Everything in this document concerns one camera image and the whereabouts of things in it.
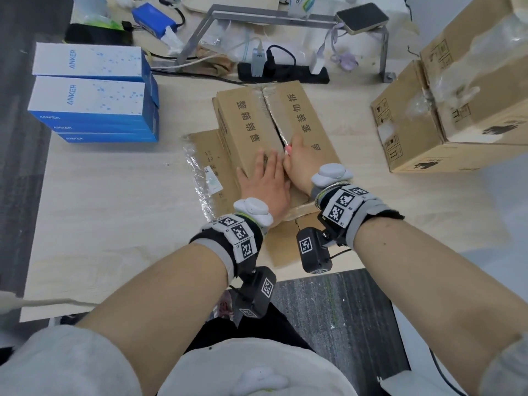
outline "white table surface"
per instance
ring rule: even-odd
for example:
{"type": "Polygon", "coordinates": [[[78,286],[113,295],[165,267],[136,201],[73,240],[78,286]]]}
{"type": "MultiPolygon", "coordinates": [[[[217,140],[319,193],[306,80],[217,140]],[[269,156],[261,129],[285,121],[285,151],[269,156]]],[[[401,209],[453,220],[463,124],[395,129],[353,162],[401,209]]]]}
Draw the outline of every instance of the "white table surface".
{"type": "MultiPolygon", "coordinates": [[[[151,41],[145,35],[141,41],[151,41]]],[[[406,65],[389,63],[398,71],[406,65]]],[[[386,87],[376,69],[364,63],[352,73],[333,73],[326,86],[304,85],[355,183],[458,252],[503,244],[509,235],[478,172],[388,171],[369,107],[386,87]]],[[[205,223],[181,137],[215,129],[211,99],[236,85],[156,79],[162,103],[159,143],[68,144],[52,135],[25,298],[99,303],[185,245],[205,223]]],[[[273,268],[266,250],[259,264],[273,268]]],[[[362,266],[350,252],[335,259],[332,272],[362,266]]],[[[309,276],[300,261],[274,271],[278,280],[309,276]]],[[[21,321],[84,311],[71,305],[29,307],[22,309],[21,321]]]]}

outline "metal frame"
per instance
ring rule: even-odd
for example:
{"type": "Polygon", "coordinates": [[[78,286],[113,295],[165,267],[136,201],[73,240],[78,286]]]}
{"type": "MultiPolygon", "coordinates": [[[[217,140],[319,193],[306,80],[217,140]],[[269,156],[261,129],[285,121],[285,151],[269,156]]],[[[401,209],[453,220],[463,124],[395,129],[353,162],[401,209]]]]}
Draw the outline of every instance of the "metal frame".
{"type": "MultiPolygon", "coordinates": [[[[198,43],[215,19],[228,19],[252,24],[302,26],[318,29],[332,29],[338,23],[335,16],[331,15],[319,15],[313,13],[307,19],[302,19],[288,16],[287,11],[213,4],[194,31],[193,35],[183,47],[178,56],[178,65],[185,64],[187,58],[190,57],[194,50],[196,50],[198,43]]],[[[393,72],[386,72],[389,31],[384,25],[371,30],[371,32],[381,33],[382,35],[381,56],[379,57],[379,76],[383,82],[390,83],[396,78],[396,75],[393,72]]]]}

